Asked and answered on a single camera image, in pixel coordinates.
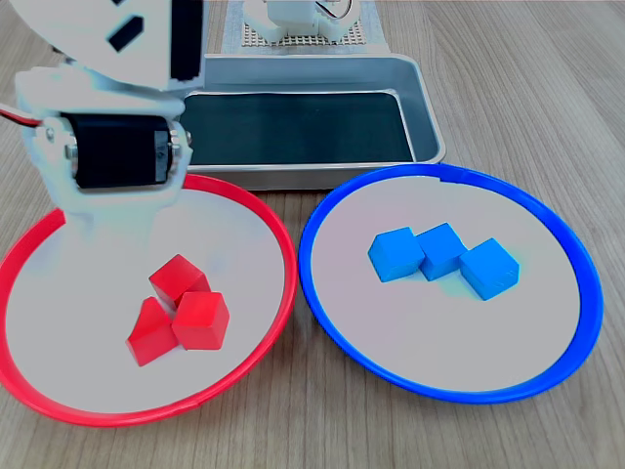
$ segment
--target black servo motor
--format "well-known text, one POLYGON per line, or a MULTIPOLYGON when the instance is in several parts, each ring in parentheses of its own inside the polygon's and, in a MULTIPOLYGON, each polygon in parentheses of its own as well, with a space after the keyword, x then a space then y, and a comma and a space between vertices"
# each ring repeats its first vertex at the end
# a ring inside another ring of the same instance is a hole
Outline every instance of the black servo motor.
POLYGON ((176 134, 151 115, 63 114, 76 140, 74 178, 82 190, 162 185, 174 163, 176 134))

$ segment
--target red plate rim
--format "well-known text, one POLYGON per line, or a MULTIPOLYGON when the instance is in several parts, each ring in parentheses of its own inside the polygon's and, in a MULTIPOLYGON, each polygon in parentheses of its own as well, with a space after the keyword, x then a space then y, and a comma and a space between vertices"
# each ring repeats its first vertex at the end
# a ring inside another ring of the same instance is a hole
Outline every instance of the red plate rim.
POLYGON ((130 413, 98 413, 61 405, 34 389, 21 375, 7 342, 6 316, 13 285, 28 258, 65 223, 63 212, 55 209, 34 225, 13 246, 0 266, 0 382, 16 399, 53 419, 89 427, 124 427, 155 422, 197 408, 222 394, 251 371, 267 354, 289 320, 298 284, 295 246, 277 215, 256 195, 225 181, 199 175, 187 175, 184 189, 202 191, 229 198, 258 215, 275 235, 284 258, 284 293, 278 313, 267 335, 254 352, 237 368, 209 388, 175 403, 130 413))

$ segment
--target table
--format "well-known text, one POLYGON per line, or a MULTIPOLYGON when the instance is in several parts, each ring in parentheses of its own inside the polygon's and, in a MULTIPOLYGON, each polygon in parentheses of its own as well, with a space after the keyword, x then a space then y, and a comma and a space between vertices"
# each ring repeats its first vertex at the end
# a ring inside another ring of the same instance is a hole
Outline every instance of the table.
MULTIPOLYGON (((211 3, 220 50, 226 3, 211 3)), ((625 467, 625 3, 378 3, 394 52, 417 60, 446 162, 553 207, 594 257, 605 298, 595 353, 564 384, 500 406, 430 401, 348 359, 303 296, 272 352, 181 417, 88 429, 40 417, 0 389, 0 467, 625 467)), ((0 0, 0 102, 14 74, 59 61, 0 0)), ((0 254, 51 209, 18 128, 0 122, 0 254)), ((296 242, 322 193, 268 193, 296 242)))

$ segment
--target red wire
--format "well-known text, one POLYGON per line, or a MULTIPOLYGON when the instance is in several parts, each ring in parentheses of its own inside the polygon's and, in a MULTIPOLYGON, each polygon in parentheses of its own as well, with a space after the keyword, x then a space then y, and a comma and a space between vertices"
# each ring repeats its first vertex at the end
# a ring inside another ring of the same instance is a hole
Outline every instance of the red wire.
POLYGON ((27 117, 21 115, 18 111, 8 110, 2 107, 0 107, 0 116, 24 127, 37 127, 41 125, 41 121, 38 119, 27 117))

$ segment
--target cube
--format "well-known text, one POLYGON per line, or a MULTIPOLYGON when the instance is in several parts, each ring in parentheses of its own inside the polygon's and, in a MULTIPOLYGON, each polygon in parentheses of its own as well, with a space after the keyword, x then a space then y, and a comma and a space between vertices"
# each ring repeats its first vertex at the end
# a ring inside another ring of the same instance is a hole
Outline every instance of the cube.
POLYGON ((195 291, 183 295, 172 329, 187 350, 219 350, 229 319, 221 293, 195 291))
POLYGON ((154 297, 147 298, 142 306, 126 345, 139 366, 165 355, 178 346, 171 328, 172 321, 154 297))
POLYGON ((460 272, 486 301, 519 282, 519 263, 494 238, 460 256, 460 272))
POLYGON ((210 292, 206 276, 180 254, 174 256, 149 278, 156 294, 176 309, 183 295, 190 291, 210 292))
POLYGON ((444 277, 458 270, 459 258, 467 248, 448 223, 438 225, 417 235, 417 241, 425 254, 421 272, 428 281, 444 277))
POLYGON ((407 227, 375 236, 368 254, 382 282, 415 274, 424 259, 419 243, 407 227))

